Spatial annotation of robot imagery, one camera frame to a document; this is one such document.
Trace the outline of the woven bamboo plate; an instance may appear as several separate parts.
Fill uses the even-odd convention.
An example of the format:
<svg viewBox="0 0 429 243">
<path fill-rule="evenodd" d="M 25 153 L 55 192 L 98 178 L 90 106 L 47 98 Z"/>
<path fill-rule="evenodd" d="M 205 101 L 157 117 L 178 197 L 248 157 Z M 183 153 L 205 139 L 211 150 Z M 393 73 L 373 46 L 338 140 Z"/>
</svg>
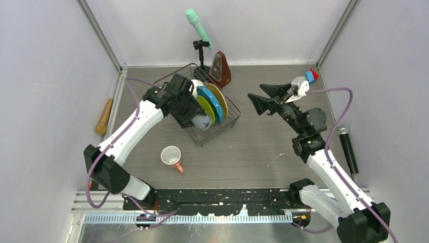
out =
<svg viewBox="0 0 429 243">
<path fill-rule="evenodd" d="M 207 84 L 206 87 L 213 93 L 213 95 L 218 100 L 223 111 L 223 118 L 226 118 L 228 116 L 229 111 L 225 96 L 223 95 L 221 90 L 214 84 Z"/>
</svg>

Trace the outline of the grey ceramic mug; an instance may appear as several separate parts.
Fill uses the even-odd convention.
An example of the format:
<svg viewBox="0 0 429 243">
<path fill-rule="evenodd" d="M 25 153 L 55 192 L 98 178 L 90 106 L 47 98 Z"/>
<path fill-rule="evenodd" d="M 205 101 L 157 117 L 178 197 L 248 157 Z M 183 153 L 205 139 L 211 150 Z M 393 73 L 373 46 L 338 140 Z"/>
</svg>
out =
<svg viewBox="0 0 429 243">
<path fill-rule="evenodd" d="M 206 131 L 212 125 L 212 119 L 208 115 L 197 114 L 191 119 L 192 124 L 199 130 Z"/>
</svg>

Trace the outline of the lime green plate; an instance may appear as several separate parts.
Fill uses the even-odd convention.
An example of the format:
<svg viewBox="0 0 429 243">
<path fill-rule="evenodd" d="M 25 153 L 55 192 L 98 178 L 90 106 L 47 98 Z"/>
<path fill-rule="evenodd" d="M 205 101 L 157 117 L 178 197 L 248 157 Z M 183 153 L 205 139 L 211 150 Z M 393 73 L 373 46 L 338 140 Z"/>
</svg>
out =
<svg viewBox="0 0 429 243">
<path fill-rule="evenodd" d="M 201 107 L 204 109 L 206 115 L 208 117 L 210 117 L 211 124 L 212 125 L 215 124 L 216 123 L 216 117 L 215 117 L 215 113 L 214 113 L 214 110 L 213 110 L 211 104 L 202 96 L 197 96 L 196 100 L 201 105 Z"/>
</svg>

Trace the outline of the pink floral mug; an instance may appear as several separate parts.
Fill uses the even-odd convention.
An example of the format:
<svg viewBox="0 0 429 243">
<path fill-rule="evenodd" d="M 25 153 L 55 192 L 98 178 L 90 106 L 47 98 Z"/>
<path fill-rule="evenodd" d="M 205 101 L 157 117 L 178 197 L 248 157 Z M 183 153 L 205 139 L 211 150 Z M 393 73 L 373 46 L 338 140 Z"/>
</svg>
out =
<svg viewBox="0 0 429 243">
<path fill-rule="evenodd" d="M 161 152 L 160 158 L 165 165 L 177 169 L 181 173 L 185 172 L 182 167 L 182 152 L 178 147 L 168 146 L 164 148 Z"/>
</svg>

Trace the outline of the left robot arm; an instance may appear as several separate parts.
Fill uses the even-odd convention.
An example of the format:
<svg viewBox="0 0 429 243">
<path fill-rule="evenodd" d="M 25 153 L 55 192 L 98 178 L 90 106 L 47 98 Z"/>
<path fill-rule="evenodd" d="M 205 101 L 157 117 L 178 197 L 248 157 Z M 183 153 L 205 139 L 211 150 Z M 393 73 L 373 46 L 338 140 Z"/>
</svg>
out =
<svg viewBox="0 0 429 243">
<path fill-rule="evenodd" d="M 195 126 L 195 119 L 206 115 L 193 95 L 196 87 L 190 79 L 174 74 L 161 87 L 152 86 L 142 98 L 135 97 L 136 109 L 119 129 L 99 145 L 85 148 L 86 187 L 94 180 L 112 194 L 133 197 L 144 210 L 152 208 L 155 203 L 152 186 L 132 176 L 123 165 L 138 142 L 168 115 L 183 129 Z"/>
</svg>

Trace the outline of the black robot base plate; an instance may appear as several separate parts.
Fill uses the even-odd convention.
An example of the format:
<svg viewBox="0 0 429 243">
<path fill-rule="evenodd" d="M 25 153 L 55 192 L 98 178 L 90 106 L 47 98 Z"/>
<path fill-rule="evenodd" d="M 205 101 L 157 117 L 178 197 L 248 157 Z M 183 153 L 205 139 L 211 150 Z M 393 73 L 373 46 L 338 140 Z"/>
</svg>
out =
<svg viewBox="0 0 429 243">
<path fill-rule="evenodd" d="M 283 211 L 311 208 L 290 196 L 288 189 L 157 189 L 144 200 L 133 202 L 123 197 L 123 209 L 155 211 L 161 215 L 174 212 L 180 216 L 236 216 L 247 211 L 250 216 L 279 216 Z"/>
</svg>

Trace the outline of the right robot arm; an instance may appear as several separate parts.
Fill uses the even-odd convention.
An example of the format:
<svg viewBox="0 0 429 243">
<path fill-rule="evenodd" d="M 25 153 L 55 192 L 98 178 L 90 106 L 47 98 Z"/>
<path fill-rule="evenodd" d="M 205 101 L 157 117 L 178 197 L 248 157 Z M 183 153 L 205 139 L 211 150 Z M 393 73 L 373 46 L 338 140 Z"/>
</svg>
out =
<svg viewBox="0 0 429 243">
<path fill-rule="evenodd" d="M 326 195 L 309 179 L 292 183 L 289 202 L 316 210 L 335 228 L 341 242 L 384 242 L 398 239 L 390 229 L 391 212 L 385 203 L 376 203 L 364 193 L 335 160 L 324 140 L 326 113 L 320 108 L 301 111 L 295 101 L 310 93 L 308 82 L 301 85 L 266 85 L 266 96 L 248 94 L 258 115 L 278 114 L 296 132 L 292 140 L 299 156 L 329 188 Z"/>
</svg>

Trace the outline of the blue polka dot plate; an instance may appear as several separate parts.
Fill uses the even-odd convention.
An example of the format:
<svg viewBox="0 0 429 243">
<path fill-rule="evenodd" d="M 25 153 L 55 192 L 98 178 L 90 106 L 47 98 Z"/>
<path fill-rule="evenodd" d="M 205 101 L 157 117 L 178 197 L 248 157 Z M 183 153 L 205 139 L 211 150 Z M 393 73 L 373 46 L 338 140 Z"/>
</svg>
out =
<svg viewBox="0 0 429 243">
<path fill-rule="evenodd" d="M 207 87 L 200 86 L 197 88 L 197 94 L 204 97 L 211 104 L 216 117 L 216 123 L 221 123 L 224 120 L 223 111 L 213 93 Z"/>
</svg>

